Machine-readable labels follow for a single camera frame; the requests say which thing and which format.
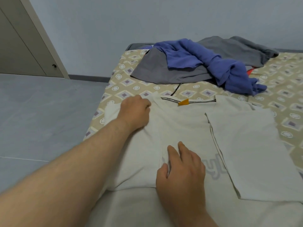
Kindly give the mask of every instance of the orange tag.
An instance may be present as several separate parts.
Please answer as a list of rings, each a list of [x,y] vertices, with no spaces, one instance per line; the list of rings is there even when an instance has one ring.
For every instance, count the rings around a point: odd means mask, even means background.
[[[189,100],[186,99],[186,100],[183,100],[181,101],[180,103],[178,103],[178,106],[181,106],[181,105],[188,105],[189,104]]]

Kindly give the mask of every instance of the wall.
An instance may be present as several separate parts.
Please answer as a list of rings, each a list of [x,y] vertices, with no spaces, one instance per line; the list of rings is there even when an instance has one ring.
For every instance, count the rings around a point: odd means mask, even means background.
[[[303,49],[302,0],[30,0],[69,74],[110,76],[127,45],[218,35]]]

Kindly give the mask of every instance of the left hand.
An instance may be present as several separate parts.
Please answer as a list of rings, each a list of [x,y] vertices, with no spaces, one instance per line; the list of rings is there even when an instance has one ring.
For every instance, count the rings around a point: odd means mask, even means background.
[[[151,102],[148,99],[142,99],[140,95],[128,97],[122,101],[117,119],[125,121],[130,132],[133,132],[148,124],[150,105]]]

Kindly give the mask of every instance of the beige patterned sheet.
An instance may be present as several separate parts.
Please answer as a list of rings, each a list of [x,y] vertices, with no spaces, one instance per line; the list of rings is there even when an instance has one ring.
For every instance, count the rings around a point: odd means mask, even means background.
[[[171,95],[178,84],[153,84],[130,76],[146,50],[130,50],[123,53],[112,73],[109,85],[90,123],[84,139],[104,126],[104,109],[109,103],[120,103],[128,96],[147,96],[155,91]],[[259,78],[267,85],[267,91],[252,96],[242,96],[224,91],[208,82],[182,84],[174,94],[179,99],[209,99],[216,94],[228,95],[248,101],[262,108],[270,108],[281,140],[303,178],[303,53],[280,53],[263,68],[255,69],[251,77]]]

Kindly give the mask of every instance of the patterned bed sheet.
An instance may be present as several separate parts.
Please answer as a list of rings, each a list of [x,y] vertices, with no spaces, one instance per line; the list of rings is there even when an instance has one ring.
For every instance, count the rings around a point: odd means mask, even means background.
[[[107,104],[120,103],[128,96],[137,94],[147,96],[158,91],[165,96],[175,91],[178,84],[153,84],[130,76],[145,53],[144,49],[123,53],[84,139],[104,126],[104,109]],[[209,99],[216,94],[228,95],[262,108],[270,108],[280,138],[303,178],[303,53],[280,53],[263,68],[255,69],[251,77],[256,77],[260,84],[267,85],[267,91],[254,97],[243,96],[201,81],[182,84],[174,96],[179,99]]]

